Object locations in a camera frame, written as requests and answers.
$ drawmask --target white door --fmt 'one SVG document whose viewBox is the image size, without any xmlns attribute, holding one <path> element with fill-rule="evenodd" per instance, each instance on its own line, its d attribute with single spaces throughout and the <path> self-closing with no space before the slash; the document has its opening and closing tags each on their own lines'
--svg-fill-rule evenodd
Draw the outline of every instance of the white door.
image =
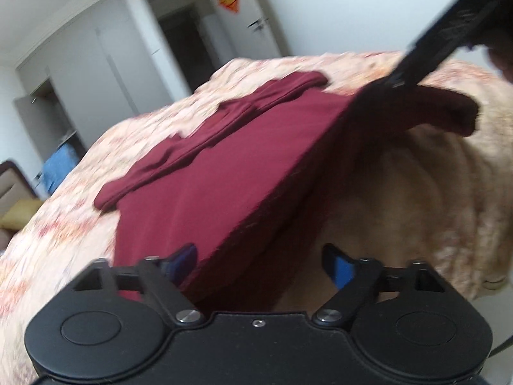
<svg viewBox="0 0 513 385">
<path fill-rule="evenodd" d="M 257 0 L 211 0 L 232 40 L 237 56 L 250 59 L 281 57 L 265 14 Z"/>
</svg>

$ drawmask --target yellow cushion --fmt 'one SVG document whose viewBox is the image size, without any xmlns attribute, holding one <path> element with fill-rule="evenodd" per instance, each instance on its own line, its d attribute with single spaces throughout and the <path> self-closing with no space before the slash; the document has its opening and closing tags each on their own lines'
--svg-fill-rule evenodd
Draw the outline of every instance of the yellow cushion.
<svg viewBox="0 0 513 385">
<path fill-rule="evenodd" d="M 23 229 L 42 205 L 43 201 L 38 199 L 18 200 L 0 218 L 0 228 L 15 231 Z"/>
</svg>

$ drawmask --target screw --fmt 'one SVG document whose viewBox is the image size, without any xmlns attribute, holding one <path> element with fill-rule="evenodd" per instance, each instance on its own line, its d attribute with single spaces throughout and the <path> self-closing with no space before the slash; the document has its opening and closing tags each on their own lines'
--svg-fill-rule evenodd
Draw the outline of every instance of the screw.
<svg viewBox="0 0 513 385">
<path fill-rule="evenodd" d="M 253 327 L 263 327 L 265 325 L 264 320 L 253 320 Z"/>
<path fill-rule="evenodd" d="M 342 318 L 342 314 L 337 310 L 319 310 L 315 315 L 318 320 L 323 323 L 333 323 L 334 321 L 338 321 Z"/>
<path fill-rule="evenodd" d="M 176 320 L 180 323 L 196 323 L 201 319 L 201 313 L 198 310 L 182 310 L 176 313 Z"/>
</svg>

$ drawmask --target blue cloth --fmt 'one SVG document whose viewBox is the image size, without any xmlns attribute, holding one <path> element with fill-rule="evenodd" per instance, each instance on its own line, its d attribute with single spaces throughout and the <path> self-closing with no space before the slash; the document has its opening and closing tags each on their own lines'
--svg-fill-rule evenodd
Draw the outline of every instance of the blue cloth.
<svg viewBox="0 0 513 385">
<path fill-rule="evenodd" d="M 44 163 L 41 182 L 52 195 L 71 170 L 79 164 L 75 150 L 67 143 L 59 147 Z"/>
</svg>

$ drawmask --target floral bedspread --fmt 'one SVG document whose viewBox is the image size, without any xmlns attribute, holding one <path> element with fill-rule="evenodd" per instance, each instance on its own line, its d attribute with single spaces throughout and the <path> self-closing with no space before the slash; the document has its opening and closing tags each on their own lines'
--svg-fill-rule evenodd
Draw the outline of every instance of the floral bedspread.
<svg viewBox="0 0 513 385">
<path fill-rule="evenodd" d="M 0 258 L 0 384 L 24 385 L 35 379 L 24 348 L 27 323 L 90 261 L 112 259 L 119 215 L 100 216 L 93 208 L 104 183 L 124 175 L 163 138 L 190 134 L 220 102 L 251 93 L 271 78 L 318 70 L 330 79 L 327 91 L 347 94 L 387 74 L 400 58 L 399 53 L 345 53 L 235 59 L 192 96 L 108 130 Z M 500 99 L 507 87 L 493 74 L 458 61 L 448 62 L 426 83 L 457 89 L 481 103 Z"/>
</svg>

